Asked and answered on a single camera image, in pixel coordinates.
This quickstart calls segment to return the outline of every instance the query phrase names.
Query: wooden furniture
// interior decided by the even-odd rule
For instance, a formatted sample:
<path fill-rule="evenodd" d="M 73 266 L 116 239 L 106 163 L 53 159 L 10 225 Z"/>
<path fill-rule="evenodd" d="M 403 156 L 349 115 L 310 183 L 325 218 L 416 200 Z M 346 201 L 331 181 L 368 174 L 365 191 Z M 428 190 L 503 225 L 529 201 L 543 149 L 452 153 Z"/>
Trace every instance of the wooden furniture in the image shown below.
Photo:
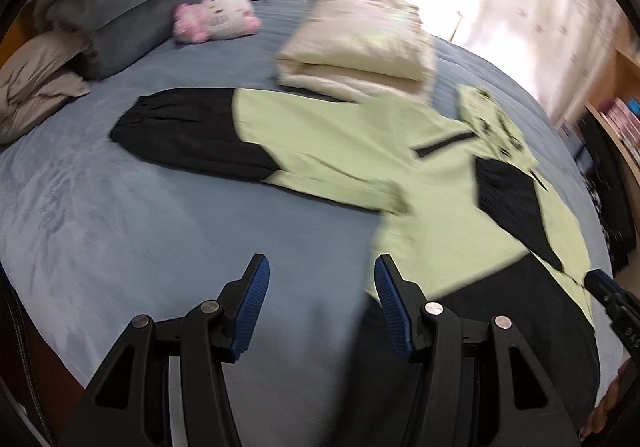
<path fill-rule="evenodd" d="M 33 424 L 38 427 L 35 409 L 30 404 L 31 399 L 11 322 L 8 307 L 4 299 L 0 297 L 0 375 L 15 399 L 25 406 L 27 415 Z M 26 313 L 24 325 L 42 404 L 47 413 L 53 436 L 59 440 L 84 393 L 84 388 L 68 372 L 57 354 L 44 341 Z M 0 445 L 4 447 L 1 431 Z"/>
<path fill-rule="evenodd" d="M 634 51 L 633 35 L 631 24 L 625 20 L 618 30 L 615 46 L 602 75 L 591 89 L 586 108 L 618 150 L 618 168 L 636 224 L 638 248 L 629 255 L 629 265 L 620 271 L 616 281 L 640 297 L 640 167 L 598 110 L 607 99 L 617 96 L 623 100 L 630 96 L 640 100 L 640 55 Z"/>
<path fill-rule="evenodd" d="M 36 36 L 31 16 L 32 11 L 33 7 L 31 5 L 23 8 L 20 15 L 9 27 L 9 31 L 0 41 L 0 68 L 20 46 Z"/>

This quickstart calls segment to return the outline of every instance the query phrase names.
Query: blue blanket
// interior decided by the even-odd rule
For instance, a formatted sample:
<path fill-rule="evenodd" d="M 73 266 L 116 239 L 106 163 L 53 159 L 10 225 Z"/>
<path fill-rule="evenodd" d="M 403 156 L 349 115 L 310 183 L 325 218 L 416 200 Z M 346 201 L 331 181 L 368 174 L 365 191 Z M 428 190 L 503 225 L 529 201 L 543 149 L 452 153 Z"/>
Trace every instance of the blue blanket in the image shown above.
<path fill-rule="evenodd" d="M 92 84 L 92 93 L 2 153 L 0 260 L 44 339 L 86 385 L 133 316 L 183 315 L 238 277 L 254 252 L 265 253 L 271 286 L 254 339 L 240 363 L 225 367 L 231 403 L 244 445 L 315 445 L 364 301 L 378 215 L 143 163 L 107 137 L 142 94 L 278 89 L 273 56 L 310 2 L 255 7 L 264 23 L 257 35 L 182 47 L 169 41 Z M 580 221 L 593 266 L 608 269 L 596 212 L 540 106 L 477 56 L 441 40 L 436 49 L 434 107 L 455 117 L 458 83 L 487 88 Z M 596 310 L 609 383 L 620 345 Z"/>

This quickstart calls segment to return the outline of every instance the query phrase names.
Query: blue gripper pad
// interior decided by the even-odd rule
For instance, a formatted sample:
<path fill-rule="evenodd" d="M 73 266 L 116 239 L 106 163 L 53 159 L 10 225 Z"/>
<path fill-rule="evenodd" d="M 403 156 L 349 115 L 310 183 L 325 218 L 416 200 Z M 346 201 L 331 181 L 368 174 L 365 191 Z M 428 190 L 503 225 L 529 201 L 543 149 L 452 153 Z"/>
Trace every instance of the blue gripper pad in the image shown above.
<path fill-rule="evenodd" d="M 249 347 L 268 287 L 269 261 L 266 257 L 263 257 L 255 270 L 254 277 L 246 289 L 244 299 L 236 314 L 236 332 L 230 347 L 231 355 L 235 360 L 238 360 L 240 355 Z"/>
<path fill-rule="evenodd" d="M 398 289 L 381 257 L 376 259 L 374 281 L 394 349 L 408 359 L 414 351 L 409 314 L 402 304 Z"/>

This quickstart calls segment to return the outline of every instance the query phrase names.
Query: folded cream blanket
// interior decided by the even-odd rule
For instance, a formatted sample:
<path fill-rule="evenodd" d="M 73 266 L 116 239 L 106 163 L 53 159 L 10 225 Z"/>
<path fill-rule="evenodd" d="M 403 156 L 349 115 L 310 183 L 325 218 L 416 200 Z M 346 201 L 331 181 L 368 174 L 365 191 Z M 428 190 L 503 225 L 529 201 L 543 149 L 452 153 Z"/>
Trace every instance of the folded cream blanket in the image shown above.
<path fill-rule="evenodd" d="M 421 25 L 404 0 L 314 0 L 276 56 L 279 82 L 347 102 L 383 93 L 428 102 L 436 58 Z"/>

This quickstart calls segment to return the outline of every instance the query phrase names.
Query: metal screw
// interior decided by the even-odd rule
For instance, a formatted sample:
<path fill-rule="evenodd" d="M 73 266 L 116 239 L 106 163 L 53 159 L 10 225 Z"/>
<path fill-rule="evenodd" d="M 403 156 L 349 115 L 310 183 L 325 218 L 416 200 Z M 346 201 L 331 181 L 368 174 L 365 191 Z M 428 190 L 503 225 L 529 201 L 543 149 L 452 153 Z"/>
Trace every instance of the metal screw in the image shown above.
<path fill-rule="evenodd" d="M 504 315 L 498 315 L 495 318 L 495 325 L 498 326 L 498 328 L 502 328 L 503 330 L 508 330 L 509 328 L 511 328 L 511 319 Z"/>
<path fill-rule="evenodd" d="M 220 309 L 220 303 L 214 300 L 205 301 L 200 305 L 200 309 L 203 313 L 215 313 Z"/>
<path fill-rule="evenodd" d="M 424 305 L 424 309 L 431 315 L 440 315 L 442 312 L 444 312 L 444 308 L 439 302 L 428 302 Z"/>
<path fill-rule="evenodd" d="M 134 328 L 144 328 L 147 324 L 149 324 L 149 317 L 146 315 L 136 315 L 131 320 L 131 325 Z"/>

